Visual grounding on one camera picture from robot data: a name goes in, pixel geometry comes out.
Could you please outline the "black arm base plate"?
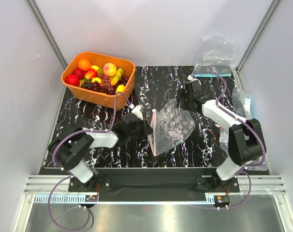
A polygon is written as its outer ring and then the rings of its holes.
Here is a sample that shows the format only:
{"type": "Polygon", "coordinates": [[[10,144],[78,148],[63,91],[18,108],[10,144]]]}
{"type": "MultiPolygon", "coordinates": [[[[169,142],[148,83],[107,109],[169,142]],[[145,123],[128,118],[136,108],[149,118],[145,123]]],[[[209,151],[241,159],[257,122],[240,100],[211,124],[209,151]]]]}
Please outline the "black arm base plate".
{"type": "Polygon", "coordinates": [[[101,192],[134,189],[182,188],[199,192],[239,192],[236,178],[221,181],[215,168],[107,168],[94,170],[91,180],[83,184],[76,177],[70,180],[69,192],[101,192]]]}

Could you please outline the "black marble pattern mat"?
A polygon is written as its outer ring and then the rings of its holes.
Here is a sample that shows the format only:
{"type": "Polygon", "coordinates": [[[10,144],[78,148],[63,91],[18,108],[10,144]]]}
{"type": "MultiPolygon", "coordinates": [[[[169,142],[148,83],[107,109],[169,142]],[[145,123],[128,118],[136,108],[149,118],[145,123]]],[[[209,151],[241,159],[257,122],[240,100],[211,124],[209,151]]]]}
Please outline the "black marble pattern mat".
{"type": "MultiPolygon", "coordinates": [[[[135,72],[135,87],[129,97],[133,104],[143,105],[144,115],[151,120],[152,110],[160,110],[176,96],[176,91],[191,74],[191,66],[142,66],[135,72]]],[[[107,129],[130,109],[117,112],[100,105],[78,100],[69,89],[62,92],[61,105],[54,129],[59,137],[70,124],[91,129],[107,129]]],[[[148,139],[130,138],[114,148],[93,148],[84,155],[91,168],[170,168],[216,167],[226,153],[219,144],[220,127],[209,118],[193,114],[195,129],[186,141],[159,156],[153,156],[148,139]]]]}

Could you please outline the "dark purple grape bunch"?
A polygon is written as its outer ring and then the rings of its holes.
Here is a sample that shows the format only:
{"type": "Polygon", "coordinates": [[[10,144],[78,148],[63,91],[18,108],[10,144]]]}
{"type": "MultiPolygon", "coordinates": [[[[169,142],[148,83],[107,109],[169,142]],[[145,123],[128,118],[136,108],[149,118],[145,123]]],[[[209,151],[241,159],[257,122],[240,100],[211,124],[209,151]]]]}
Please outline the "dark purple grape bunch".
{"type": "Polygon", "coordinates": [[[84,78],[84,79],[80,80],[79,87],[81,87],[83,89],[91,90],[94,92],[101,92],[106,95],[115,95],[116,88],[118,87],[118,85],[126,86],[128,80],[129,79],[127,77],[122,76],[121,79],[119,80],[119,82],[115,86],[111,85],[109,87],[104,87],[101,84],[99,84],[98,82],[92,83],[91,80],[87,80],[84,78]]]}

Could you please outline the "yellow lemon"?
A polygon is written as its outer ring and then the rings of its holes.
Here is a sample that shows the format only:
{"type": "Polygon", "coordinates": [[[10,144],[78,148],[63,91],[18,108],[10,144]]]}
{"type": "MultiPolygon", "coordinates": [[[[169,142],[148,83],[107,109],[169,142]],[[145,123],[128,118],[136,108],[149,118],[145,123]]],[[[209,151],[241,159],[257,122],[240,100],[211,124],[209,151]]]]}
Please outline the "yellow lemon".
{"type": "Polygon", "coordinates": [[[118,85],[118,87],[116,88],[116,95],[123,94],[124,90],[125,90],[124,85],[118,85]]]}

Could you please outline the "orange plastic fruit basket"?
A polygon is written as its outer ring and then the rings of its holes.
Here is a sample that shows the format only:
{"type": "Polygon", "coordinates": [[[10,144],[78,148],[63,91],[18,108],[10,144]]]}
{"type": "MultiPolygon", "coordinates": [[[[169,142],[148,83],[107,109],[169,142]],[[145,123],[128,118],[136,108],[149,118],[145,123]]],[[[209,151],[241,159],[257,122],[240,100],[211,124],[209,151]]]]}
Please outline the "orange plastic fruit basket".
{"type": "Polygon", "coordinates": [[[91,90],[82,89],[80,87],[69,85],[65,82],[66,77],[70,75],[75,68],[78,67],[78,61],[82,58],[87,58],[91,61],[91,63],[98,65],[99,67],[103,67],[104,64],[111,62],[114,63],[117,67],[122,68],[124,73],[129,78],[123,92],[126,97],[129,97],[132,93],[132,90],[134,89],[134,74],[136,70],[135,64],[132,61],[126,59],[87,51],[78,54],[71,61],[71,63],[68,65],[68,67],[65,69],[61,76],[62,83],[70,90],[73,96],[77,99],[105,106],[108,108],[114,108],[115,106],[117,110],[124,108],[126,104],[126,99],[120,95],[117,96],[117,101],[114,102],[114,95],[107,95],[101,92],[94,92],[91,90]]]}

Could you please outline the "red yellow mango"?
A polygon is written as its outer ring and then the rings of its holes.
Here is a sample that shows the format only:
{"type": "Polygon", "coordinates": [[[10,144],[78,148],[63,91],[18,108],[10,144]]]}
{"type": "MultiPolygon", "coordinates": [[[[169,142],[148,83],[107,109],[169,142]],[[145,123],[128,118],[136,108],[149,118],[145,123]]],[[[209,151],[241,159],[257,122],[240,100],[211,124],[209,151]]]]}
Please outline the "red yellow mango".
{"type": "Polygon", "coordinates": [[[87,80],[91,80],[92,78],[95,78],[95,77],[97,77],[97,71],[93,68],[88,69],[85,74],[85,78],[87,80]]]}

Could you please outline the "orange zip top bag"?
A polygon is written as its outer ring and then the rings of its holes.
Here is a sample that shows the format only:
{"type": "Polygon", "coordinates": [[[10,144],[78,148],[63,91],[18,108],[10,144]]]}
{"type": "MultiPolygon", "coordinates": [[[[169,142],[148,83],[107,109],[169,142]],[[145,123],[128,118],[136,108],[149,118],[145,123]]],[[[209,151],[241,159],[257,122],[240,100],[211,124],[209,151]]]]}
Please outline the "orange zip top bag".
{"type": "Polygon", "coordinates": [[[227,156],[228,156],[228,140],[229,140],[228,132],[226,132],[223,127],[220,127],[219,144],[221,149],[226,153],[227,156]]]}

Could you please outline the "red apple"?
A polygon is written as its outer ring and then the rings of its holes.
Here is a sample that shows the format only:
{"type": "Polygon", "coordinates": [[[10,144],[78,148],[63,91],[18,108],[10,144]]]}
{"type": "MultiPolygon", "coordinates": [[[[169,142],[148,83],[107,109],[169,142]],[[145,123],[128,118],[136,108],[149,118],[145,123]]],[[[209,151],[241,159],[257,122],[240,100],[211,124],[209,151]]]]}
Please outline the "red apple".
{"type": "Polygon", "coordinates": [[[78,87],[80,84],[80,79],[77,75],[75,74],[70,74],[65,78],[65,83],[71,86],[76,86],[78,87]]]}

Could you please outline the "yellow pink peach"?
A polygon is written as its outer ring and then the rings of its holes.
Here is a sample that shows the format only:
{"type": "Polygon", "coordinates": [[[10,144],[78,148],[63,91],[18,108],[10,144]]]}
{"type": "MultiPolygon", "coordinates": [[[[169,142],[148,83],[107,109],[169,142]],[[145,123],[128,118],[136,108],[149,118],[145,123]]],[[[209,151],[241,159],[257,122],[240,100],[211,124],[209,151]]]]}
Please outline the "yellow pink peach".
{"type": "Polygon", "coordinates": [[[117,73],[117,67],[113,63],[106,63],[103,67],[103,72],[105,75],[112,77],[117,73]]]}

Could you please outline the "blue zip top bag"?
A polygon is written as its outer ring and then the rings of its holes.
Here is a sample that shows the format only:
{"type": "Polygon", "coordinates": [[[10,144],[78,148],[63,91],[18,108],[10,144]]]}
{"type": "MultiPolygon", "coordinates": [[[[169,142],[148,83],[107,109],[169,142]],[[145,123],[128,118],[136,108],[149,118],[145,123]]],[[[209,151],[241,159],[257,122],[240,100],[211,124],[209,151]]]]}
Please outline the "blue zip top bag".
{"type": "Polygon", "coordinates": [[[238,44],[220,35],[205,36],[200,40],[193,62],[195,77],[222,77],[231,75],[231,66],[238,52],[238,44]]]}

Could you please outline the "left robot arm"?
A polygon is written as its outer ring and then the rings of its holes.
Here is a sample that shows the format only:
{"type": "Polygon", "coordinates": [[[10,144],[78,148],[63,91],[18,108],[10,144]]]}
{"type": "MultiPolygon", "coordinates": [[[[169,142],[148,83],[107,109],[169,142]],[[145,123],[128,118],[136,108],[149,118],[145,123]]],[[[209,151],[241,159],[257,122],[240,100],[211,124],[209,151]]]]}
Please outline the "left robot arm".
{"type": "Polygon", "coordinates": [[[61,167],[79,180],[85,191],[96,187],[95,173],[86,165],[83,158],[91,148],[113,148],[130,137],[147,137],[153,133],[145,118],[129,113],[109,131],[91,130],[70,125],[68,135],[53,140],[48,146],[55,165],[61,167]]]}

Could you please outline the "yellow banana bunch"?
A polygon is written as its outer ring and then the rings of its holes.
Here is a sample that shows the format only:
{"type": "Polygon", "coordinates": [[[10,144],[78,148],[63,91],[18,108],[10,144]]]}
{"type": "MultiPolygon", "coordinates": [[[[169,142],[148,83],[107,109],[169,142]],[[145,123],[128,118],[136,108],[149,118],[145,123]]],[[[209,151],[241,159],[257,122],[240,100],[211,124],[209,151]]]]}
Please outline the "yellow banana bunch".
{"type": "Polygon", "coordinates": [[[113,77],[110,78],[110,84],[112,86],[115,86],[119,82],[119,80],[121,79],[122,74],[123,74],[123,69],[119,68],[117,70],[116,74],[113,77]]]}

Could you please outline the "orange fruit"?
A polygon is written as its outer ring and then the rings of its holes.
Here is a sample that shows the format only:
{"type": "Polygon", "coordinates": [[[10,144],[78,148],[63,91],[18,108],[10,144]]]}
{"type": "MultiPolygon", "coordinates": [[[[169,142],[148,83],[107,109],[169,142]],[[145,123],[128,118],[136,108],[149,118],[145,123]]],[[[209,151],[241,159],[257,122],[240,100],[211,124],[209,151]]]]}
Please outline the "orange fruit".
{"type": "Polygon", "coordinates": [[[91,62],[87,58],[82,58],[78,61],[77,63],[78,68],[87,71],[88,69],[91,68],[91,62]]]}

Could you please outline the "dark red pomegranate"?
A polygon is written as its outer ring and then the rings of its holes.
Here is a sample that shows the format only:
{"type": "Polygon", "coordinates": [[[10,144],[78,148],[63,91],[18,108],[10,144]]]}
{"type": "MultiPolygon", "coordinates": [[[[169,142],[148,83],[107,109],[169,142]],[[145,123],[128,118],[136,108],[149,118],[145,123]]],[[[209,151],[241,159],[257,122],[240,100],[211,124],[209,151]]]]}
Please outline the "dark red pomegranate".
{"type": "Polygon", "coordinates": [[[79,79],[85,78],[86,72],[80,68],[76,68],[72,71],[72,74],[76,75],[79,79]]]}

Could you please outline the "pink zip top bag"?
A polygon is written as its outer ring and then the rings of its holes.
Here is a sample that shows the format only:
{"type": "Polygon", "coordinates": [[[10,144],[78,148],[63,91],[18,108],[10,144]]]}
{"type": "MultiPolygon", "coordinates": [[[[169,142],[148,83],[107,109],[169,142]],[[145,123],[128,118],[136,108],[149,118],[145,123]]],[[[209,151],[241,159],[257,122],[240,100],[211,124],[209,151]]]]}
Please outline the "pink zip top bag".
{"type": "Polygon", "coordinates": [[[195,129],[195,122],[189,111],[175,106],[176,99],[171,99],[161,110],[152,110],[150,126],[153,133],[148,138],[154,156],[178,146],[187,140],[195,129]]]}

